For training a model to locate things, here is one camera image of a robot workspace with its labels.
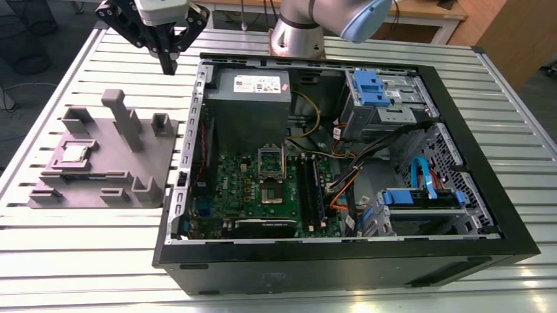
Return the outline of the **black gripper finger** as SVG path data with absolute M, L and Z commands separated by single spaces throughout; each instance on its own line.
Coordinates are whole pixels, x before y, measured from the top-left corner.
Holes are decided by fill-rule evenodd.
M 176 59 L 181 52 L 184 52 L 201 31 L 204 30 L 209 19 L 209 10 L 203 6 L 189 6 L 188 7 L 188 17 L 185 19 L 185 29 L 176 35 L 172 33 L 170 39 L 170 54 L 174 55 L 174 58 L 170 60 L 170 70 L 168 75 L 174 75 L 176 72 Z
M 146 25 L 141 21 L 133 1 L 101 1 L 96 8 L 96 15 L 136 48 L 148 50 Z M 162 73 L 168 75 L 168 52 L 149 52 L 149 54 L 158 60 Z

